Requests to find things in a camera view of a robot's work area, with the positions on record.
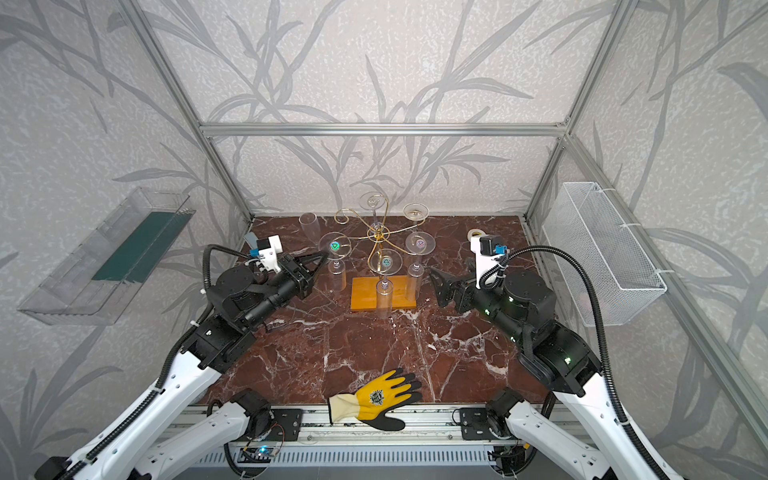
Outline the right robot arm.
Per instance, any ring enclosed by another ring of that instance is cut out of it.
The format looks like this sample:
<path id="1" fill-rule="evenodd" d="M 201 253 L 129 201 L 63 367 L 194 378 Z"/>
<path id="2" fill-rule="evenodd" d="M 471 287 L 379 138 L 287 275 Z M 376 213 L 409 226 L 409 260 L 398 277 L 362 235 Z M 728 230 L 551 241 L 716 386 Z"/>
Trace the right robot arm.
<path id="1" fill-rule="evenodd" d="M 574 479 L 679 478 L 623 407 L 600 303 L 584 267 L 548 245 L 508 251 L 497 236 L 475 238 L 471 249 L 474 268 L 463 277 L 430 269 L 438 305 L 453 305 L 459 313 L 476 311 L 512 341 L 520 364 L 568 408 L 592 442 L 578 440 L 510 389 L 486 406 L 492 431 L 529 444 Z M 557 298 L 542 277 L 508 268 L 514 258 L 532 252 L 558 257 L 581 279 L 595 322 L 596 349 L 556 320 Z"/>

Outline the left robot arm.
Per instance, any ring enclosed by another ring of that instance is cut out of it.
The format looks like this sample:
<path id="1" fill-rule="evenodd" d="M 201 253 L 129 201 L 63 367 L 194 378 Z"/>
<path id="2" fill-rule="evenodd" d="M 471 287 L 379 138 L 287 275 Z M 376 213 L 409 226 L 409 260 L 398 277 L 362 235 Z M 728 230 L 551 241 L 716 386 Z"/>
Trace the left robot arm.
<path id="1" fill-rule="evenodd" d="M 253 345 L 255 333 L 293 299 L 312 293 L 325 251 L 293 256 L 273 236 L 261 249 L 203 252 L 207 306 L 167 354 L 158 379 L 112 424 L 70 457 L 51 457 L 37 479 L 173 479 L 217 446 L 267 430 L 269 404 L 247 390 L 196 425 L 160 435 Z"/>

